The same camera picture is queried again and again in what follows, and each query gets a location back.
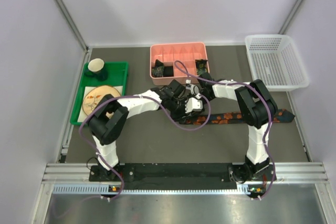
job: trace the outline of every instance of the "metal table surface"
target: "metal table surface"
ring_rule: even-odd
[[[206,50],[214,79],[252,81],[245,46],[209,46]],[[91,58],[127,61],[130,68],[126,94],[139,94],[154,87],[149,76],[149,56],[148,47],[95,48]],[[285,92],[272,95],[278,108],[291,111]],[[215,99],[211,106],[213,113],[239,111],[237,102],[227,99]],[[80,138],[78,128],[75,126],[72,132],[67,163],[86,163],[95,156],[95,151]],[[90,137],[87,129],[85,135]],[[269,148],[276,162],[307,161],[295,122],[273,124]],[[122,163],[243,162],[247,149],[246,125],[207,125],[196,132],[187,132],[177,129],[162,111],[128,119],[117,140],[117,153]]]
[[[52,195],[46,224],[323,224],[315,185],[274,185],[262,201],[245,195],[124,195],[107,203],[88,195]],[[71,206],[70,213],[55,219]]]

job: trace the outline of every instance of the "white plastic basket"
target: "white plastic basket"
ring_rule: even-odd
[[[250,35],[245,43],[252,77],[262,80],[269,91],[308,86],[307,73],[291,37]]]

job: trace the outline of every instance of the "pink compartment organizer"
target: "pink compartment organizer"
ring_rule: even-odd
[[[174,66],[174,61],[180,60],[185,64],[188,72],[197,75],[195,60],[207,60],[205,45],[202,42],[189,42],[189,43],[175,43],[175,44],[157,44],[151,46],[150,57],[150,76],[154,85],[168,85],[173,79],[177,80],[181,84],[185,84],[187,75],[179,71]],[[165,66],[173,66],[173,77],[153,77],[152,68],[155,66],[155,61],[161,61]],[[196,78],[190,78],[192,83],[198,83]]]

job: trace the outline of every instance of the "cup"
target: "cup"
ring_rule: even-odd
[[[106,81],[109,74],[102,59],[94,59],[89,62],[88,70],[84,72],[88,77],[94,77],[98,81]]]

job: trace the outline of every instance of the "plate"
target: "plate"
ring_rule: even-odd
[[[82,108],[86,115],[89,115],[101,101],[101,99],[111,94],[113,97],[119,97],[120,93],[112,86],[103,85],[91,90],[83,99]]]

